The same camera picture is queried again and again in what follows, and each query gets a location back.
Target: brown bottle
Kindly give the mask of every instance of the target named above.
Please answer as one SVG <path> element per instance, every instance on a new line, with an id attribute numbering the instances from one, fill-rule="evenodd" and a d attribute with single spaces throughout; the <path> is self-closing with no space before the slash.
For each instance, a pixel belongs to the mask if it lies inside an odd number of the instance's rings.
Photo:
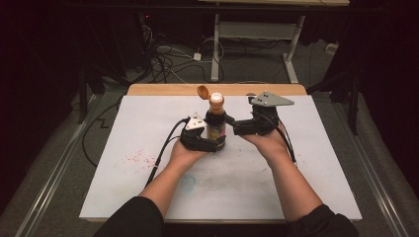
<path id="1" fill-rule="evenodd" d="M 212 93 L 209 97 L 209 110 L 206 114 L 207 139 L 217 140 L 225 135 L 225 110 L 222 106 L 224 98 L 218 92 Z M 225 141 L 219 145 L 218 150 L 222 149 Z"/>

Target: person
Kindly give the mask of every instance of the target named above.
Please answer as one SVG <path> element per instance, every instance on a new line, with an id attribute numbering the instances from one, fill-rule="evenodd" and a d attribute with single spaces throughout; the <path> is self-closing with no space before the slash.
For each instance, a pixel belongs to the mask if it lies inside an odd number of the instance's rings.
<path id="1" fill-rule="evenodd" d="M 254 144 L 272 170 L 289 237 L 358 236 L 342 214 L 322 202 L 292 162 L 286 144 L 273 130 L 266 135 L 243 135 Z M 182 176 L 207 153 L 186 149 L 177 140 L 166 168 L 138 195 L 118 209 L 94 236 L 162 236 L 164 216 Z"/>

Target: table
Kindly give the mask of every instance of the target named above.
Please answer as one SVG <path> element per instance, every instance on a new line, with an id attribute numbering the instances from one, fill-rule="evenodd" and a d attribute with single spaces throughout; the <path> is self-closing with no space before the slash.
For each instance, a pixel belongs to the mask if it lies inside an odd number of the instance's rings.
<path id="1" fill-rule="evenodd" d="M 299 6 L 327 6 L 339 7 L 348 6 L 349 0 L 200 0 L 221 3 L 250 3 L 250 4 L 274 4 L 274 5 L 299 5 Z M 272 23 L 250 23 L 250 22 L 222 22 L 219 14 L 215 14 L 214 35 L 213 35 L 213 57 L 211 67 L 212 82 L 218 81 L 219 65 L 219 38 L 246 38 L 246 39 L 268 39 L 268 40 L 291 40 L 288 53 L 283 54 L 283 60 L 287 69 L 290 82 L 298 83 L 293 69 L 293 53 L 298 43 L 305 16 L 299 16 L 296 24 L 272 24 Z"/>
<path id="2" fill-rule="evenodd" d="M 208 109 L 208 102 L 195 93 L 198 86 L 131 86 L 120 106 L 81 218 L 106 220 L 143 189 L 174 123 L 193 112 L 202 115 Z M 208 88 L 210 92 L 224 93 L 224 108 L 236 119 L 251 117 L 251 106 L 245 96 L 249 93 L 268 90 L 293 100 L 293 106 L 280 107 L 278 111 L 288 128 L 298 168 L 332 210 L 352 220 L 362 218 L 315 105 L 310 96 L 304 95 L 302 86 L 230 84 Z M 181 180 L 166 222 L 284 222 L 265 160 L 253 145 L 234 136 L 231 127 L 226 134 L 223 150 L 197 162 Z M 160 168 L 167 164 L 169 154 L 169 151 L 163 154 Z"/>

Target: person's left hand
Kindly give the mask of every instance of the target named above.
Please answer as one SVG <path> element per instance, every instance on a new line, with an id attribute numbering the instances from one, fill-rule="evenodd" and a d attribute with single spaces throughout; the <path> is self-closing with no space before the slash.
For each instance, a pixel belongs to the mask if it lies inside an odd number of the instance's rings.
<path id="1" fill-rule="evenodd" d="M 178 172 L 185 173 L 195 164 L 195 162 L 207 154 L 208 153 L 205 151 L 188 150 L 178 139 L 173 145 L 170 161 L 166 168 L 175 168 Z"/>

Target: forearm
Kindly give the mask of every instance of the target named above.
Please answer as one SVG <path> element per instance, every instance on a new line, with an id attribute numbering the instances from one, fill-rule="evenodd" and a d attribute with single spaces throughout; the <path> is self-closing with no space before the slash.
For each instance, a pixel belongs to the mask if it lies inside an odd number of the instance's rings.
<path id="1" fill-rule="evenodd" d="M 322 205 L 317 193 L 291 161 L 288 153 L 268 160 L 287 221 L 296 221 Z"/>
<path id="2" fill-rule="evenodd" d="M 140 194 L 140 197 L 151 199 L 159 208 L 161 214 L 166 216 L 170 202 L 176 192 L 179 180 L 183 176 L 171 167 L 166 167 Z"/>

